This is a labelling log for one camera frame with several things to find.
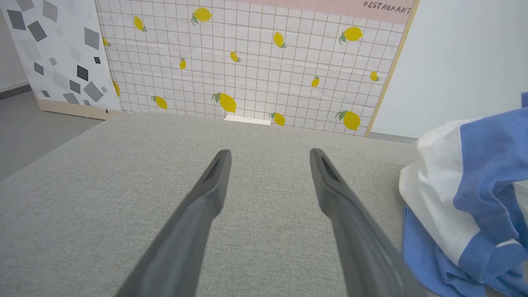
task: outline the white wall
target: white wall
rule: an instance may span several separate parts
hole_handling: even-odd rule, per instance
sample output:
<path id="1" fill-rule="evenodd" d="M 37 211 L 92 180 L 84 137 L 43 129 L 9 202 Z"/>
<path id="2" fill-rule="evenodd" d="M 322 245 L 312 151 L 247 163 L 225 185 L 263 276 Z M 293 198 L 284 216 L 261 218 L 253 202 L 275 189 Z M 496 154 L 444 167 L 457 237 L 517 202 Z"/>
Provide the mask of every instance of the white wall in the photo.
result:
<path id="1" fill-rule="evenodd" d="M 0 13 L 0 92 L 27 85 L 27 76 L 20 63 L 15 44 L 7 28 L 9 20 Z"/>
<path id="2" fill-rule="evenodd" d="M 420 0 L 372 132 L 419 137 L 520 108 L 527 12 L 527 0 Z"/>

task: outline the blue and white cloth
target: blue and white cloth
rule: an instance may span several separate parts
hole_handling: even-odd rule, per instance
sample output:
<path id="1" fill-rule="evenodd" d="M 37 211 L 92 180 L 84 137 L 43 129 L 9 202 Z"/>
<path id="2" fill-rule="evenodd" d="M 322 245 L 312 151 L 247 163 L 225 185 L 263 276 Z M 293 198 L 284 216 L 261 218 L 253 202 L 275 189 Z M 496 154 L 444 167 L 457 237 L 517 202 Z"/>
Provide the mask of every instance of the blue and white cloth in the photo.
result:
<path id="1" fill-rule="evenodd" d="M 514 185 L 528 180 L 528 108 L 447 122 L 417 148 L 399 184 L 411 270 L 443 296 L 528 295 L 528 188 Z"/>

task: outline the dark gray baseboard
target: dark gray baseboard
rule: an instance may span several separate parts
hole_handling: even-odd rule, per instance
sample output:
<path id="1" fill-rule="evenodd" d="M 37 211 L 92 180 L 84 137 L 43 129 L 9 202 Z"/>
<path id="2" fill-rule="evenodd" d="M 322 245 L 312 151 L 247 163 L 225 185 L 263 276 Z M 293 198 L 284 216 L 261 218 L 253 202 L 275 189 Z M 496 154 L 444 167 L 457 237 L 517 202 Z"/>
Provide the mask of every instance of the dark gray baseboard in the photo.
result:
<path id="1" fill-rule="evenodd" d="M 6 98 L 10 98 L 10 97 L 13 97 L 13 96 L 16 96 L 16 95 L 20 95 L 20 94 L 23 94 L 23 93 L 29 92 L 29 91 L 31 91 L 31 86 L 30 85 L 25 85 L 25 86 L 21 86 L 21 87 L 18 87 L 18 88 L 14 88 L 14 89 L 9 90 L 9 91 L 4 91 L 4 92 L 0 93 L 0 100 L 6 99 Z"/>

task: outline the wooden frame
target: wooden frame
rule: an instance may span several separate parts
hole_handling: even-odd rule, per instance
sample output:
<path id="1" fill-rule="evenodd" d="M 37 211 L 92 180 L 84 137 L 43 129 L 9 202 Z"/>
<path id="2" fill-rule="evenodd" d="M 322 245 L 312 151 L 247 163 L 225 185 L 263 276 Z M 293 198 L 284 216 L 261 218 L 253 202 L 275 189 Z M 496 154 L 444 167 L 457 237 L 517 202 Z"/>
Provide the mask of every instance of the wooden frame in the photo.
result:
<path id="1" fill-rule="evenodd" d="M 387 80 L 385 81 L 385 84 L 383 85 L 383 89 L 381 89 L 380 99 L 378 100 L 378 104 L 376 104 L 376 107 L 374 109 L 374 113 L 372 114 L 372 118 L 370 120 L 369 126 L 366 129 L 365 137 L 369 136 L 370 130 L 372 129 L 372 125 L 374 125 L 374 121 L 376 120 L 376 115 L 378 115 L 378 110 L 380 109 L 381 102 L 383 102 L 383 97 L 385 97 L 385 93 L 387 92 L 387 88 L 389 87 L 389 83 L 391 82 L 392 75 L 394 74 L 394 70 L 396 69 L 398 60 L 400 59 L 400 54 L 403 49 L 403 45 L 405 44 L 405 40 L 407 39 L 407 35 L 409 34 L 409 30 L 411 29 L 412 21 L 414 20 L 414 15 L 416 14 L 416 10 L 418 9 L 419 3 L 420 3 L 420 0 L 414 0 L 414 3 L 412 5 L 411 14 L 409 15 L 409 19 L 407 20 L 405 29 L 403 30 L 400 45 L 398 46 L 398 49 L 396 50 L 396 55 L 394 55 L 394 60 L 392 61 L 391 69 L 389 69 Z"/>
<path id="2" fill-rule="evenodd" d="M 70 104 L 61 101 L 39 99 L 35 91 L 33 91 L 35 100 L 40 107 L 40 110 L 45 112 L 53 112 L 59 114 L 67 114 L 81 117 L 89 117 L 96 119 L 111 119 L 115 116 L 123 115 L 123 112 L 116 112 L 114 110 L 101 109 L 96 106 Z"/>

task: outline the geometric patterned sheet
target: geometric patterned sheet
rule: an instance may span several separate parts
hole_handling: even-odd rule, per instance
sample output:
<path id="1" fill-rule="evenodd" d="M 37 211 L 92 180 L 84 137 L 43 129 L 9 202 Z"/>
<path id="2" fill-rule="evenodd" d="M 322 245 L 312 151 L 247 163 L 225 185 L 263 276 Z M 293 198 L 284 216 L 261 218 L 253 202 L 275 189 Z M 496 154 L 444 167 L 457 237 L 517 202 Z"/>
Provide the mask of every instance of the geometric patterned sheet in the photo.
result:
<path id="1" fill-rule="evenodd" d="M 121 111 L 93 1 L 3 0 L 1 6 L 39 99 Z"/>
<path id="2" fill-rule="evenodd" d="M 218 0 L 96 0 L 96 7 L 124 111 L 235 114 L 357 136 L 370 124 L 405 27 Z"/>

